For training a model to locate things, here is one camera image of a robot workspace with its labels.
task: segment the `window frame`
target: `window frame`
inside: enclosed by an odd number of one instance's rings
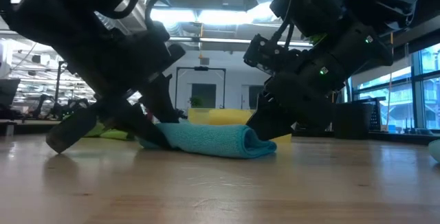
[[[431,71],[428,73],[423,73],[422,56],[421,53],[424,49],[414,52],[410,55],[412,62],[411,65],[411,76],[399,80],[393,80],[391,82],[393,87],[405,85],[410,83],[412,87],[412,105],[414,111],[414,122],[416,128],[426,128],[426,117],[425,117],[425,98],[424,98],[424,81],[433,78],[440,78],[440,70]],[[372,87],[366,87],[363,89],[358,89],[358,86],[352,88],[352,94],[354,100],[360,99],[361,93],[366,93],[370,91],[376,91],[383,88],[389,87],[389,82],[380,85],[375,85]],[[440,128],[434,129],[430,128],[433,133],[440,133]]]

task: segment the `desk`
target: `desk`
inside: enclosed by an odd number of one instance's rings
[[[296,137],[239,160],[44,136],[0,142],[2,223],[439,223],[425,146]]]
[[[5,135],[6,133],[6,123],[7,122],[15,122],[14,134],[23,135],[23,134],[41,134],[47,133],[52,128],[54,128],[60,121],[52,121],[52,120],[26,120],[25,123],[22,123],[21,120],[0,120],[0,134]]]

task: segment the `blue towel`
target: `blue towel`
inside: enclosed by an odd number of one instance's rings
[[[251,159],[275,152],[276,143],[261,141],[246,125],[157,124],[173,148],[188,153]],[[140,140],[144,148],[156,145]]]

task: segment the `building outside window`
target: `building outside window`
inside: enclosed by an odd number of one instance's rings
[[[393,75],[391,76],[391,80],[401,80],[405,78],[411,77],[411,67],[406,67],[400,70],[397,70],[393,72]],[[360,84],[357,88],[359,90],[365,89],[367,87],[374,87],[380,84],[389,83],[390,82],[390,74],[387,74],[385,76],[381,76],[379,78],[376,78],[374,80],[370,80],[368,82]]]
[[[433,45],[420,51],[423,74],[440,70],[440,44]]]
[[[396,130],[402,132],[406,127],[414,127],[416,121],[414,107],[417,108],[418,128],[440,130],[440,44],[425,48],[411,56],[414,67],[406,67],[392,74],[392,88],[390,95],[389,124],[395,125]],[[388,84],[390,75],[364,82],[357,86],[355,94],[358,99],[385,97],[380,102],[382,124],[386,124],[388,115]],[[414,102],[413,91],[422,103]]]

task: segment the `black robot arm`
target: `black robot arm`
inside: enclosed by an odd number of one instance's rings
[[[391,32],[408,27],[417,0],[274,0],[270,6],[283,25],[271,39],[256,35],[244,59],[272,77],[258,95],[247,125],[261,139],[291,133],[299,123],[325,130],[334,117],[329,97],[370,60],[392,65]],[[295,25],[316,44],[302,52],[277,45]]]
[[[100,96],[97,103],[55,127],[47,143],[61,153],[92,129],[96,117],[109,128],[122,127],[144,139],[169,148],[164,135],[127,98],[139,91],[140,101],[163,122],[178,122],[168,94],[169,77],[162,72],[181,58],[178,45],[167,47],[169,35],[160,23],[154,29],[124,35],[107,30],[96,16],[128,15],[138,0],[114,11],[123,0],[21,0],[17,5],[0,0],[0,15],[11,30],[38,43],[52,46],[67,69],[78,74]]]

